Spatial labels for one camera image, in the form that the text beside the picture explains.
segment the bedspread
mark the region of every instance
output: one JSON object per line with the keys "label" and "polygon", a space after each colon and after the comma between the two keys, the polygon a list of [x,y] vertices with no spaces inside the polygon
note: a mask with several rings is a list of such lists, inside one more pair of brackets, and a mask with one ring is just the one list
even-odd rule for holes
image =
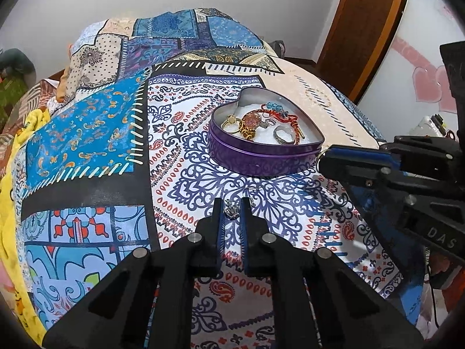
{"label": "bedspread", "polygon": [[[299,106],[324,148],[383,140],[345,96],[216,9],[110,19],[83,31],[71,47],[64,101],[51,101],[52,120],[12,164],[18,262],[5,267],[22,298],[16,312],[38,342],[134,248],[170,247],[212,212],[214,198],[245,191],[254,214],[294,246],[326,246],[384,298],[399,285],[401,273],[338,182],[315,168],[247,177],[210,158],[211,112],[248,86]],[[269,348],[270,283],[244,275],[238,220],[227,223],[224,242],[221,273],[195,282],[191,346]]]}

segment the paisley pattern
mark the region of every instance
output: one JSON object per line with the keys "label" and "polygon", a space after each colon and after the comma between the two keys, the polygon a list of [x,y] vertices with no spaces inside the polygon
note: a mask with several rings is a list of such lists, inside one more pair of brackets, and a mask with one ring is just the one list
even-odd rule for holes
{"label": "paisley pattern", "polygon": [[132,125],[137,112],[134,101],[142,81],[138,73],[97,92],[38,130],[26,149],[28,190],[32,192],[60,176],[66,181],[99,170],[110,173],[115,167],[118,172],[131,172]]}
{"label": "paisley pattern", "polygon": [[141,68],[165,62],[181,52],[177,39],[150,37],[123,39],[118,79],[127,78]]}
{"label": "paisley pattern", "polygon": [[97,63],[102,63],[103,58],[102,55],[105,53],[103,51],[99,51],[96,48],[86,47],[84,51],[79,55],[79,60],[81,61],[81,67],[86,65],[96,65]]}
{"label": "paisley pattern", "polygon": [[[206,130],[210,109],[236,99],[242,87],[252,85],[259,86],[259,79],[175,74],[149,79],[148,104],[156,112],[148,115],[151,184],[161,247],[193,232],[195,221],[212,213],[214,198],[239,200],[247,193],[254,214],[267,219],[271,232],[305,250],[326,246],[385,295],[399,270],[338,182],[325,179],[315,168],[274,178],[246,177],[210,158]],[[175,115],[182,119],[171,123]],[[344,227],[353,228],[349,232]],[[265,344],[274,339],[271,288],[267,280],[243,274],[238,220],[226,225],[224,247],[221,274],[199,279],[196,286],[193,311],[205,316],[203,320],[193,316],[192,345],[213,341],[220,348],[234,348],[240,341],[247,347],[268,347]],[[252,296],[254,304],[248,305]],[[216,304],[205,303],[208,297]],[[230,332],[222,330],[223,321]],[[261,339],[268,332],[266,343],[251,328],[258,323],[271,327],[258,333]]]}
{"label": "paisley pattern", "polygon": [[89,27],[87,27],[80,35],[76,43],[71,46],[71,54],[74,54],[85,44],[93,45],[95,44],[95,38],[99,31],[105,26],[106,21],[96,22]]}

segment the heart-shaped tin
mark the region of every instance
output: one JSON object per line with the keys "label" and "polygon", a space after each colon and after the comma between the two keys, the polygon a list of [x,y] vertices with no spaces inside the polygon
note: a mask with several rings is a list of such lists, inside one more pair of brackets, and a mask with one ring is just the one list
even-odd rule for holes
{"label": "heart-shaped tin", "polygon": [[[221,128],[238,107],[267,103],[276,103],[298,117],[298,125],[307,136],[305,144],[256,143]],[[210,156],[219,165],[250,176],[271,177],[304,171],[312,166],[324,140],[321,131],[298,106],[272,90],[259,87],[244,88],[237,100],[218,106],[208,126]]]}

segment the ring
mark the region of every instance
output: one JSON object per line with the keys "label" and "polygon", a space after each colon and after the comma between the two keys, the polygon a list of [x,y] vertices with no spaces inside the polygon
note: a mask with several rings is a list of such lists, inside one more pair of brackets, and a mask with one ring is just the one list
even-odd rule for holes
{"label": "ring", "polygon": [[324,150],[321,150],[320,153],[318,154],[318,156],[317,156],[316,159],[315,159],[315,168],[316,168],[317,172],[319,172],[319,161],[320,161],[320,159],[321,159],[323,156],[325,156],[325,152],[326,152],[327,150],[329,150],[329,147],[327,147],[327,148],[324,149]]}
{"label": "ring", "polygon": [[[287,141],[283,139],[282,137],[280,137],[278,135],[278,131],[284,131],[285,133],[289,134],[292,138],[292,141]],[[294,130],[291,130],[284,126],[277,126],[273,131],[273,137],[275,138],[276,142],[280,144],[295,144],[295,140],[296,140],[296,135],[295,135]]]}
{"label": "ring", "polygon": [[[226,131],[225,130],[225,127],[228,124],[236,124],[236,122],[238,123],[238,129],[236,131]],[[228,115],[226,120],[221,124],[221,129],[224,132],[228,133],[228,134],[236,134],[236,133],[238,133],[239,131],[242,130],[242,126],[243,126],[242,119],[237,118],[235,115]]]}

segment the wooden door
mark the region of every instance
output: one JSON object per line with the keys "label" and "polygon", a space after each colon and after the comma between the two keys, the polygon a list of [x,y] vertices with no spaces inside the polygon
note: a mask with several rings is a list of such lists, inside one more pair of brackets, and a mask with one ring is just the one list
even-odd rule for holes
{"label": "wooden door", "polygon": [[358,101],[394,37],[406,0],[340,0],[318,59],[321,77]]}

